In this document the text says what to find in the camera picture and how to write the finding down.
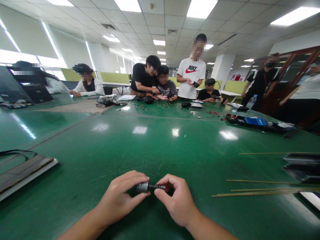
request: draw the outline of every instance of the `black t-shirt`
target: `black t-shirt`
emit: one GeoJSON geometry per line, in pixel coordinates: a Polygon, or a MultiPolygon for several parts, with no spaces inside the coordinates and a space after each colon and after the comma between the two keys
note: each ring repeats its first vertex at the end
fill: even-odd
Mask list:
{"type": "Polygon", "coordinates": [[[216,95],[216,96],[220,96],[220,93],[219,93],[219,90],[217,89],[214,89],[212,91],[212,93],[208,93],[207,89],[202,89],[199,91],[199,94],[197,96],[197,99],[200,99],[201,101],[202,100],[205,100],[205,99],[208,99],[208,98],[211,98],[211,95],[216,95]]]}
{"type": "Polygon", "coordinates": [[[92,81],[91,81],[91,84],[87,85],[87,92],[93,92],[95,90],[96,90],[96,87],[94,85],[94,78],[93,78],[92,81]]]}
{"type": "Polygon", "coordinates": [[[141,85],[145,87],[157,86],[157,76],[150,76],[149,74],[147,74],[144,66],[145,65],[143,63],[136,63],[133,66],[132,71],[131,89],[139,93],[145,93],[145,91],[138,90],[136,82],[141,83],[141,85]]]}
{"type": "Polygon", "coordinates": [[[248,91],[255,93],[264,93],[270,82],[279,80],[279,69],[272,68],[268,72],[263,69],[255,71],[248,77],[248,82],[253,82],[248,91]]]}

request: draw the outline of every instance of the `face mask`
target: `face mask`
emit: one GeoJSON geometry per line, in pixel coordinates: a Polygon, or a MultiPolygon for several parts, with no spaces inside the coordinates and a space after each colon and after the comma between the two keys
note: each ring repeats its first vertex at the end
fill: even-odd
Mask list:
{"type": "Polygon", "coordinates": [[[275,62],[270,62],[266,64],[266,67],[271,68],[271,67],[274,67],[275,65],[277,65],[275,62]]]}

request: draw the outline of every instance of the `air vent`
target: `air vent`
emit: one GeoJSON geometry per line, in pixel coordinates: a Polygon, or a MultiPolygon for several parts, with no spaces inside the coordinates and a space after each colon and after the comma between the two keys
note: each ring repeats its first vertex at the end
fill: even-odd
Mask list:
{"type": "Polygon", "coordinates": [[[107,30],[117,30],[113,25],[111,24],[104,24],[104,23],[101,23],[101,25],[107,29],[107,30]]]}
{"type": "Polygon", "coordinates": [[[218,44],[218,46],[220,46],[222,43],[225,43],[226,41],[228,41],[229,39],[233,38],[235,35],[237,35],[236,33],[233,34],[231,37],[228,37],[226,40],[222,41],[221,43],[218,44]]]}
{"type": "Polygon", "coordinates": [[[168,35],[178,35],[178,30],[168,29],[168,35]]]}

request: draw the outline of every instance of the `plastic bottle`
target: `plastic bottle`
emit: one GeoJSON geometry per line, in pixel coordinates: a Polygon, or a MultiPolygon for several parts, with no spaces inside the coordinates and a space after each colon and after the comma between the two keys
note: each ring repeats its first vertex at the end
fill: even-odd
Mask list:
{"type": "Polygon", "coordinates": [[[256,100],[257,100],[257,97],[258,95],[255,94],[250,100],[249,102],[247,103],[247,108],[251,109],[253,107],[253,105],[256,103],[256,100]]]}

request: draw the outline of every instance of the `black hair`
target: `black hair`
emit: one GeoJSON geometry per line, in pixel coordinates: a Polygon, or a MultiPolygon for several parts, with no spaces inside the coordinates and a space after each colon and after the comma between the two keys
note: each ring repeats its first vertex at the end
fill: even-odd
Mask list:
{"type": "Polygon", "coordinates": [[[207,36],[203,33],[200,33],[196,38],[194,39],[194,44],[196,44],[198,41],[207,42],[207,36]]]}
{"type": "Polygon", "coordinates": [[[152,66],[154,70],[159,70],[161,67],[160,59],[155,55],[150,55],[149,57],[147,57],[146,66],[147,63],[149,63],[149,65],[152,66]]]}
{"type": "Polygon", "coordinates": [[[161,65],[158,71],[158,75],[160,74],[169,74],[169,68],[167,67],[167,65],[161,65]]]}

